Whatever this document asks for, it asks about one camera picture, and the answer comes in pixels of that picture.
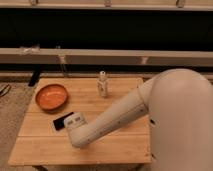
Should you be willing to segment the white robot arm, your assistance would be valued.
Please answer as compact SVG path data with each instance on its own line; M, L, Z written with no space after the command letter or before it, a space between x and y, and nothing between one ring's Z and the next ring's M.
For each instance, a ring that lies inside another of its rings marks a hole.
M170 69L113 103L96 119L64 120L70 143L85 147L148 115L151 171L213 171L213 84L189 69Z

